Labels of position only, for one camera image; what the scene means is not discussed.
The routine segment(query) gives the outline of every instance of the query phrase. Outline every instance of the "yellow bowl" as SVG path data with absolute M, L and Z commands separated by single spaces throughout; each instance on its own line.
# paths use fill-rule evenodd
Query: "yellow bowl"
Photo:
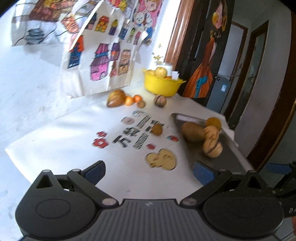
M 143 69 L 144 73 L 144 86 L 146 90 L 166 97 L 174 96 L 181 84 L 185 83 L 182 79 L 172 80 L 165 79 L 153 74 L 147 73 L 146 69 Z

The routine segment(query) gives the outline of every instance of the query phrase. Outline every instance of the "baking tray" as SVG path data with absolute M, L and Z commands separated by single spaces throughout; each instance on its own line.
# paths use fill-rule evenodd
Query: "baking tray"
M 195 122 L 205 127 L 206 120 L 178 113 L 171 114 L 171 117 L 180 134 L 180 142 L 187 152 L 190 167 L 193 168 L 194 162 L 200 161 L 215 170 L 227 169 L 236 175 L 243 175 L 248 170 L 254 169 L 223 129 L 221 129 L 219 136 L 223 151 L 217 158 L 209 158 L 202 151 L 203 142 L 186 141 L 181 131 L 181 127 L 185 122 Z

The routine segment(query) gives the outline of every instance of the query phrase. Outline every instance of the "white tablecloth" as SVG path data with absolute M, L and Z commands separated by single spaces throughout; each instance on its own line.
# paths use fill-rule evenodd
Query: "white tablecloth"
M 44 169 L 54 174 L 66 174 L 73 168 L 85 169 L 97 160 L 106 163 L 106 175 L 97 187 L 107 192 L 119 202 L 123 198 L 133 199 L 170 199 L 182 200 L 199 189 L 202 185 L 194 178 L 188 166 L 185 150 L 179 142 L 166 139 L 167 136 L 178 136 L 170 117 L 172 113 L 181 113 L 202 119 L 218 117 L 224 131 L 234 139 L 234 132 L 229 129 L 225 117 L 206 109 L 191 99 L 179 95 L 167 98 L 167 105 L 161 109 L 153 104 L 154 95 L 143 88 L 134 89 L 128 94 L 141 94 L 146 107 L 141 109 L 150 114 L 151 119 L 136 136 L 127 137 L 131 143 L 126 148 L 119 142 L 113 143 L 126 128 L 135 127 L 144 117 L 133 116 L 140 110 L 136 105 L 107 108 L 106 102 L 99 102 L 71 114 L 65 115 L 52 123 L 43 126 L 14 143 L 6 151 L 20 172 L 33 182 Z M 135 119 L 132 125 L 120 122 L 124 117 Z M 145 133 L 152 120 L 163 123 L 161 137 L 149 135 L 141 149 L 133 148 L 137 139 Z M 105 139 L 108 146 L 100 149 L 92 145 L 96 133 L 108 133 Z M 155 150 L 146 145 L 154 144 Z M 160 149 L 171 150 L 177 158 L 177 166 L 172 171 L 162 168 L 151 169 L 145 162 L 145 156 Z

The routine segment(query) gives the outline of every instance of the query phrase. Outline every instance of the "painting of woman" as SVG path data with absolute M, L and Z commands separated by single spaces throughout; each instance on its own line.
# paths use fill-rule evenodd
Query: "painting of woman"
M 191 76 L 183 97 L 205 98 L 213 81 L 211 66 L 217 44 L 227 24 L 226 0 L 218 0 L 216 11 L 212 16 L 213 29 L 210 32 L 210 40 L 206 45 L 202 63 Z

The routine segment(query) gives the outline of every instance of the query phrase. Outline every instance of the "black mechanical arm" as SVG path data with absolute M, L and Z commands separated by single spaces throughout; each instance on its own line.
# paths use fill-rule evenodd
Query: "black mechanical arm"
M 15 213 L 23 240 L 278 240 L 283 219 L 296 214 L 295 190 L 277 196 L 255 171 L 232 175 L 196 163 L 214 178 L 180 204 L 124 199 L 120 205 L 95 187 L 105 175 L 103 161 L 66 175 L 43 170 Z

